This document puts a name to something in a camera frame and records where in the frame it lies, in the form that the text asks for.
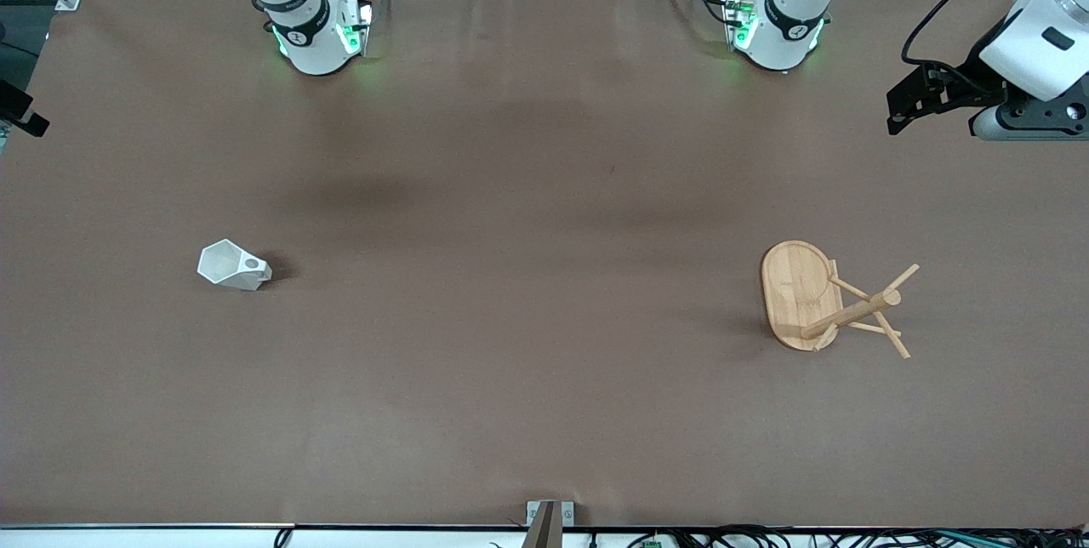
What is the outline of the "white angular plastic cup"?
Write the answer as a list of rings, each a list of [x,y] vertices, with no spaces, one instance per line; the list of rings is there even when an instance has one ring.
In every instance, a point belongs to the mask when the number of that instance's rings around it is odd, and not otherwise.
[[[272,279],[272,268],[268,261],[242,249],[230,239],[222,239],[203,248],[196,271],[215,285],[242,291],[257,291]]]

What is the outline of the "wooden cup rack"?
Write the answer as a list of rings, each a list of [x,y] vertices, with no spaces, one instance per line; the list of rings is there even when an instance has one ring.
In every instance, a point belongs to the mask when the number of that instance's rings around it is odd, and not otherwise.
[[[900,288],[918,272],[913,264],[874,294],[841,279],[839,265],[800,239],[790,239],[764,253],[760,283],[767,322],[774,338],[794,351],[823,351],[844,328],[884,334],[900,357],[910,360],[902,334],[886,312],[902,301]]]

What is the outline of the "brown table cover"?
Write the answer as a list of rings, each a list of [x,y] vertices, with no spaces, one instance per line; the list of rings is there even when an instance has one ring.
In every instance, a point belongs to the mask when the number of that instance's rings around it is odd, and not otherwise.
[[[888,136],[935,2],[779,75],[689,0],[391,0],[307,77],[248,0],[84,0],[0,156],[0,524],[1089,523],[1089,145]],[[911,358],[779,343],[790,239],[920,265]]]

